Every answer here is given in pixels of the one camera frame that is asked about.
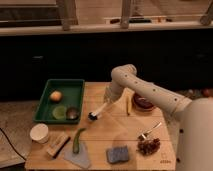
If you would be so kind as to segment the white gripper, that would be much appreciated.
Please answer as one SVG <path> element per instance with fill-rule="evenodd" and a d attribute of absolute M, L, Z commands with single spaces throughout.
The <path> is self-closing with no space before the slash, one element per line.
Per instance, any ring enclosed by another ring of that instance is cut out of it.
<path fill-rule="evenodd" d="M 110 83 L 104 94 L 104 101 L 109 103 L 114 103 L 119 100 L 123 94 L 124 88 L 117 83 Z"/>

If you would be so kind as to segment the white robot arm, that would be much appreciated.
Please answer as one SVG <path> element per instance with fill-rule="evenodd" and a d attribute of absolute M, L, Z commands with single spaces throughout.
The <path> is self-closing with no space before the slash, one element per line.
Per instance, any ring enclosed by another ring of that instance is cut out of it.
<path fill-rule="evenodd" d="M 175 170 L 213 171 L 213 98 L 192 100 L 144 81 L 136 74 L 132 64 L 113 68 L 104 99 L 115 102 L 129 88 L 174 116 L 180 122 Z"/>

